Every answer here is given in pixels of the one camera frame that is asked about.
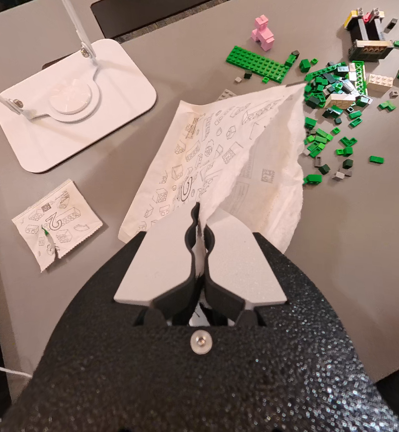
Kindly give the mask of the green toy brick baseplate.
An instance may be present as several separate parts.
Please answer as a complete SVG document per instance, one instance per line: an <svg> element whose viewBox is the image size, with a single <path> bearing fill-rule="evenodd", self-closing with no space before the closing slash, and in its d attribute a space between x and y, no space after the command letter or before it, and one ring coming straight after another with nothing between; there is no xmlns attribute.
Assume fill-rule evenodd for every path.
<svg viewBox="0 0 399 432"><path fill-rule="evenodd" d="M283 79L297 59L297 55L290 54L284 63L280 63L242 47L234 46L227 56L226 62L238 68L249 70L263 79L267 78L268 81L282 84Z"/></svg>

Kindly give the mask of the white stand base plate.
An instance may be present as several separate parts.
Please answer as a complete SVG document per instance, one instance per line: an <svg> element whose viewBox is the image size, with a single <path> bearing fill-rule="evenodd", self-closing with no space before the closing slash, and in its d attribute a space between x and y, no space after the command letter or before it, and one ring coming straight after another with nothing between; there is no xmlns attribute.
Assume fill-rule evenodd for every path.
<svg viewBox="0 0 399 432"><path fill-rule="evenodd" d="M114 40L92 43L4 90L20 100L14 113L0 102L0 126L21 167L41 173L149 111L157 93Z"/></svg>

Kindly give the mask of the pile of green toy bricks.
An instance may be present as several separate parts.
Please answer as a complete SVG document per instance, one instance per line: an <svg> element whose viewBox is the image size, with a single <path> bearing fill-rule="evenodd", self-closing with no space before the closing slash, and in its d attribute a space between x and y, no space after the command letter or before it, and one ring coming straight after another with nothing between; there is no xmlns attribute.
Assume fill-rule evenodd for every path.
<svg viewBox="0 0 399 432"><path fill-rule="evenodd" d="M317 59L300 63L302 72L306 72L304 87L304 101L308 108L323 109L322 116L333 122L334 128L326 132L317 126L318 121L313 117L305 117L305 149L303 154L311 157L314 168L319 174L309 174L303 179L304 185L318 185L322 178L330 173L328 164L322 163L321 153L326 144L341 133L343 116L348 120L348 127L353 130L363 122L363 110L370 106L373 98L369 96L366 82L364 61L349 63L329 62L325 68L309 73L308 64L315 65ZM392 112L396 109L392 99L399 95L397 90L390 90L389 99L378 105L380 111Z"/></svg>

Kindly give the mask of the black grey toy brick build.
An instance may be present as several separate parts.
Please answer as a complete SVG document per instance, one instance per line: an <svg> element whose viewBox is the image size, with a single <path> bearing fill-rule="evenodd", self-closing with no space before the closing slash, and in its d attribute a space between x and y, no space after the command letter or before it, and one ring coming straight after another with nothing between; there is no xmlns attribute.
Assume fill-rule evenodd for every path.
<svg viewBox="0 0 399 432"><path fill-rule="evenodd" d="M362 8L352 10L343 27L350 33L352 45L348 49L348 60L377 62L385 59L394 49L393 41L386 40L382 20L385 13L374 8L364 13Z"/></svg>

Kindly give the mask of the small torn printed paper bag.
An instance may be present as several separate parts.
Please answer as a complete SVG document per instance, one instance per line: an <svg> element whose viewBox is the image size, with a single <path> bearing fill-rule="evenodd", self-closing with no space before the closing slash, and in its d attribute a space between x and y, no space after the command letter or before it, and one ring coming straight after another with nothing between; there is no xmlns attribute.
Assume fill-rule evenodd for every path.
<svg viewBox="0 0 399 432"><path fill-rule="evenodd" d="M12 222L35 256L41 272L103 226L70 179Z"/></svg>

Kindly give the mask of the large printed white paper bag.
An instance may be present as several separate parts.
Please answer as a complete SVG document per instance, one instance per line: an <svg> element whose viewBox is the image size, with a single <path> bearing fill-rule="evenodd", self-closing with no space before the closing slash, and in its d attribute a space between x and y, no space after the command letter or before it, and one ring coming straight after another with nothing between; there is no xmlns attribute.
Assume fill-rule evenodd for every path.
<svg viewBox="0 0 399 432"><path fill-rule="evenodd" d="M199 202L201 227L222 209L285 252L303 206L303 92L298 83L207 105L180 101L118 239Z"/></svg>

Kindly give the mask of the pink toy brick pig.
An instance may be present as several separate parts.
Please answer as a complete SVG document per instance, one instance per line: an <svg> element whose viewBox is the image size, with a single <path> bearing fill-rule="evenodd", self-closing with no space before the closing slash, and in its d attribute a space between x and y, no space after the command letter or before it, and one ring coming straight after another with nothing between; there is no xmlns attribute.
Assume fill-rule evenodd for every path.
<svg viewBox="0 0 399 432"><path fill-rule="evenodd" d="M268 18L261 15L255 19L255 28L252 30L251 38L259 42L264 51L271 50L274 44L274 35L268 28Z"/></svg>

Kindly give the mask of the white toy brick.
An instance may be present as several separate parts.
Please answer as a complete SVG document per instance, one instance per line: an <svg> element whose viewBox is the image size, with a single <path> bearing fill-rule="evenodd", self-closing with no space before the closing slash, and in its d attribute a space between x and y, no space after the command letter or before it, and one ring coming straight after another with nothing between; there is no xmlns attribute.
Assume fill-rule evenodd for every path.
<svg viewBox="0 0 399 432"><path fill-rule="evenodd" d="M366 82L366 87L369 91L385 93L394 86L394 78L370 73Z"/></svg>

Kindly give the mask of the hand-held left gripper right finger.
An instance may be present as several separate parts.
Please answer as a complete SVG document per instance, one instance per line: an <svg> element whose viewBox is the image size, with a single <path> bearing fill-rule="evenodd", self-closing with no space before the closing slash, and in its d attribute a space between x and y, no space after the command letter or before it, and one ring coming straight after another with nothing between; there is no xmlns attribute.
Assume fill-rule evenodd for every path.
<svg viewBox="0 0 399 432"><path fill-rule="evenodd" d="M208 218L204 228L205 299L236 322L245 310L287 297L251 230L237 218Z"/></svg>

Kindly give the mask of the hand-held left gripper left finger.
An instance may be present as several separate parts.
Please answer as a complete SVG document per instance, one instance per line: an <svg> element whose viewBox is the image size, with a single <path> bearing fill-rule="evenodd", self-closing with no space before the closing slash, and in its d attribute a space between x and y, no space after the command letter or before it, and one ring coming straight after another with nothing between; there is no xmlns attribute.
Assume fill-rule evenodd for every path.
<svg viewBox="0 0 399 432"><path fill-rule="evenodd" d="M164 216L145 234L115 295L119 304L156 309L171 324L189 324L200 297L200 204Z"/></svg>

